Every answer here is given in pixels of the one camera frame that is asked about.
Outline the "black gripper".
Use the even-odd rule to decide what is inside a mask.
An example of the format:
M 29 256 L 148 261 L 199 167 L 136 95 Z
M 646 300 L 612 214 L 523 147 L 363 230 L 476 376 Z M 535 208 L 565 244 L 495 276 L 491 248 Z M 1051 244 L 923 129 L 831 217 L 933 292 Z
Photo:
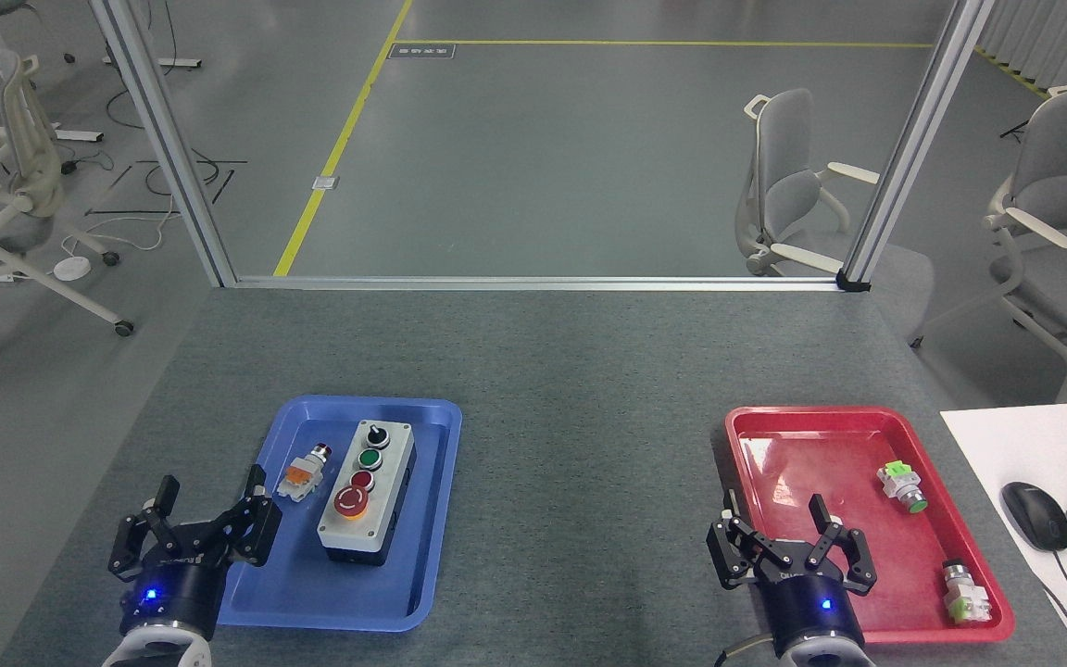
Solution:
M 813 494 L 809 510 L 819 539 L 797 572 L 797 542 L 771 539 L 738 514 L 735 491 L 724 493 L 724 510 L 708 527 L 707 546 L 724 590 L 759 589 L 778 655 L 862 655 L 865 641 L 847 592 L 867 595 L 878 577 L 860 529 L 846 528 Z M 844 579 L 822 573 L 831 549 L 847 559 Z
M 182 547 L 168 523 L 181 490 L 173 474 L 162 477 L 154 498 L 139 514 L 120 521 L 107 569 L 118 579 L 137 577 L 132 590 L 122 599 L 120 633 L 161 625 L 182 626 L 204 638 L 213 636 L 228 559 L 262 567 L 278 535 L 282 511 L 264 483 L 262 466 L 251 465 L 242 496 L 205 524 L 205 550 L 200 553 L 190 545 Z M 156 537 L 156 545 L 144 554 L 141 566 L 141 549 L 148 533 Z

